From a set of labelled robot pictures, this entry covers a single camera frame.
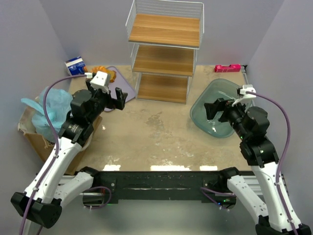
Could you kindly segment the light blue plastic bag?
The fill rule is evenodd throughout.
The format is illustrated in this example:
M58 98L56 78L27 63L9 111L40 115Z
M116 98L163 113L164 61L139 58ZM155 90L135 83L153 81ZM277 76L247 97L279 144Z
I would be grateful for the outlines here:
M45 90L38 96L38 100L34 101L29 98L22 98L21 102L35 109L31 121L35 127L36 133L42 135L47 141L54 143L55 137L49 127L44 114L44 99ZM46 111L50 122L55 131L58 133L67 118L68 112L71 110L70 103L73 97L70 93L62 89L50 89L46 97Z

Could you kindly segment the brown paper grocery bag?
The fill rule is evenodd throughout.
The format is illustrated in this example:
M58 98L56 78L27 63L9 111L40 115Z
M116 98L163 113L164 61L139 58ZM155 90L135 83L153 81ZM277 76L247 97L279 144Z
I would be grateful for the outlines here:
M36 129L34 125L32 124L32 117L36 113L36 110L32 107L30 107L28 104L24 103L26 105L26 109L23 112L20 121L18 123L18 131L22 132L24 137L28 140L32 148L35 150L35 152L38 154L40 159L45 162L51 151L53 150L54 143L50 143L47 141L42 135L38 134L36 132ZM81 160L83 159L86 149L88 148L89 144L91 143L93 134L96 133L98 126L100 125L102 121L102 117L98 117L94 123L93 128L94 131L89 138L86 145L83 147L82 151L79 152L74 159L69 164L65 174L73 175L76 171L78 171L78 166Z

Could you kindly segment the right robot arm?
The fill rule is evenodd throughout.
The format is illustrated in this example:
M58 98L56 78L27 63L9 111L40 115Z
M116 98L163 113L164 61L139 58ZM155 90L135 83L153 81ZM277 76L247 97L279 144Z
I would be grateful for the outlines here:
M260 107L246 108L234 100L217 99L205 103L206 116L211 120L220 112L219 122L228 122L241 139L241 154L256 176L263 199L247 185L235 168L222 171L227 188L235 194L250 213L259 235L310 235L289 201L273 143L267 138L267 112Z

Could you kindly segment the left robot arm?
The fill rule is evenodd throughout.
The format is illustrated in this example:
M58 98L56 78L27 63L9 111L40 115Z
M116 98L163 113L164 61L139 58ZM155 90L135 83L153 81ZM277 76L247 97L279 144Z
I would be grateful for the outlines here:
M24 190L15 192L11 203L23 217L47 229L54 226L63 208L80 193L92 188L97 170L88 168L60 186L69 164L82 150L93 133L93 123L106 109L123 110L127 93L115 88L116 98L105 85L86 81L87 89L74 93L68 112L56 143L44 166Z

